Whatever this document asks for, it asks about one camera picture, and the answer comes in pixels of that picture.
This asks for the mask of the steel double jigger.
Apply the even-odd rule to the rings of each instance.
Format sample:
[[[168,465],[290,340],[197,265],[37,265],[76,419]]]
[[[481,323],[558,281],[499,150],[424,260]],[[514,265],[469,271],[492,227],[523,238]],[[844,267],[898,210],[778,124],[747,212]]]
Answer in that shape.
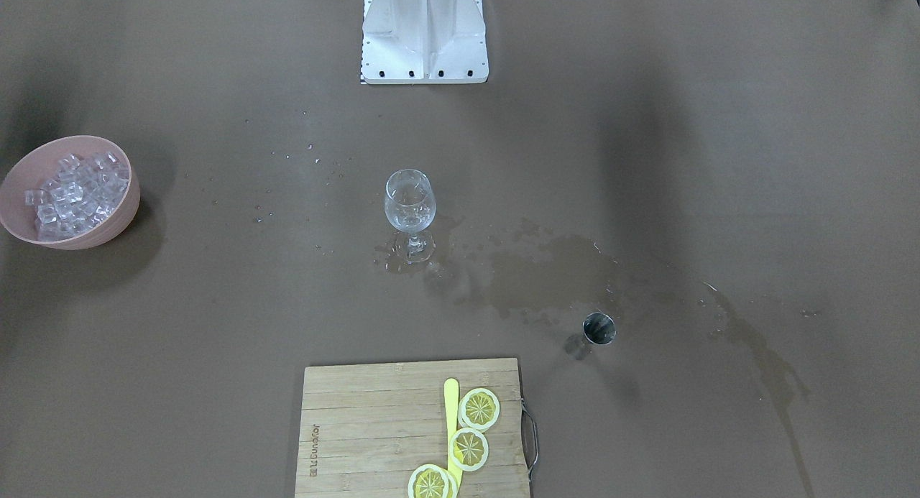
[[[617,324],[605,313],[594,312],[582,322],[584,340],[590,344],[604,346],[611,344],[617,337]]]

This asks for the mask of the clear wine glass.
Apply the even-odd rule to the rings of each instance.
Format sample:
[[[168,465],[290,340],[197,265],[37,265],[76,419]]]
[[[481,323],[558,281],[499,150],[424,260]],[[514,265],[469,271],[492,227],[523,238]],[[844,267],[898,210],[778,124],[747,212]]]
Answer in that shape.
[[[437,204],[428,176],[420,170],[398,170],[388,177],[385,216],[400,232],[398,249],[408,264],[426,262],[434,250],[433,223]]]

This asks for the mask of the pink bowl of ice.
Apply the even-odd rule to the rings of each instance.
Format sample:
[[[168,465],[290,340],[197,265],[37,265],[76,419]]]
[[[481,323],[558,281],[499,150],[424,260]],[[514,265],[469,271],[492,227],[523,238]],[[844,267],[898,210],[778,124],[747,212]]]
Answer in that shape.
[[[115,142],[65,137],[11,167],[2,181],[2,226],[45,248],[95,248],[127,229],[140,199],[140,180]]]

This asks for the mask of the yellow plastic knife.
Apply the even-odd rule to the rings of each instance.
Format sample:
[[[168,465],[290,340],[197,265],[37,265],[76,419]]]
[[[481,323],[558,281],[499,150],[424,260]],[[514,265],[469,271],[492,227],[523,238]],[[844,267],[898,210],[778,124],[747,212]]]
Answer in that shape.
[[[446,432],[447,432],[447,472],[455,479],[457,484],[462,481],[463,471],[451,459],[453,449],[451,449],[451,439],[456,435],[458,430],[458,405],[459,405],[459,384],[456,378],[447,378],[443,383],[443,400],[446,408]]]

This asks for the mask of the lemon slice far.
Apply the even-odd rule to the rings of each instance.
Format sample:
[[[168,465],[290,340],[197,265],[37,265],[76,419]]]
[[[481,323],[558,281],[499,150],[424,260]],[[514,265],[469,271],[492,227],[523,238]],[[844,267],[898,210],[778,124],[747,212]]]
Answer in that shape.
[[[458,401],[458,423],[464,428],[485,433],[495,425],[501,409],[500,400],[491,389],[477,387]]]

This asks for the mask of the lemon slice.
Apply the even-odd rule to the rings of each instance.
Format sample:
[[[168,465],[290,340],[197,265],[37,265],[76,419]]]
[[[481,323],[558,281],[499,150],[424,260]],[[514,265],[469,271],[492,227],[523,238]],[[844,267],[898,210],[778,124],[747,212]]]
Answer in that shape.
[[[448,439],[447,448],[450,467],[463,472],[482,469],[490,453],[485,433],[470,427],[456,430]]]
[[[500,400],[491,389],[477,387],[458,401],[458,423],[464,428],[485,433],[495,425],[501,409]]]
[[[458,494],[454,476],[435,464],[423,464],[414,469],[406,489],[408,498],[456,497]]]

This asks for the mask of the lemon slice middle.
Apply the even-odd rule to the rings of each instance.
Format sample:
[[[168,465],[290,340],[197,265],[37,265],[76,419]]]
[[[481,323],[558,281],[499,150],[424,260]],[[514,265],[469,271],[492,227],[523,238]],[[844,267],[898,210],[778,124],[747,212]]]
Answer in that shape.
[[[450,467],[463,472],[482,469],[490,453],[485,433],[470,427],[456,430],[448,439],[447,448]]]

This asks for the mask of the bamboo cutting board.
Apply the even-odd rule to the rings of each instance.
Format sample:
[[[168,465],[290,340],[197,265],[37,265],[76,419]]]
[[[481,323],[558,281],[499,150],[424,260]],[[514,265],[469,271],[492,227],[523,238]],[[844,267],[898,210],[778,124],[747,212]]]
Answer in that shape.
[[[423,464],[445,466],[443,383],[485,387],[500,400],[490,456],[464,475],[461,497],[529,497],[515,358],[310,366],[303,371],[296,497],[405,497]]]

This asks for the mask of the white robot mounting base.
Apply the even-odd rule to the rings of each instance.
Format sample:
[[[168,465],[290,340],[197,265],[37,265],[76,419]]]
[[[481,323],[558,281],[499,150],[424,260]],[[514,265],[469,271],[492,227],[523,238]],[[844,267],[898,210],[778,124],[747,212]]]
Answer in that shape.
[[[362,10],[362,83],[489,79],[483,0],[364,0]]]

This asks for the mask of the lemon slice near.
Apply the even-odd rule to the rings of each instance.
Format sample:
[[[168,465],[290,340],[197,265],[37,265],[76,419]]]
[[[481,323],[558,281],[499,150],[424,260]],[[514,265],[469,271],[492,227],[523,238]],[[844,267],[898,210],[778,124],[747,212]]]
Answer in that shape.
[[[454,476],[435,464],[423,464],[414,469],[406,489],[408,498],[456,497],[458,494]]]

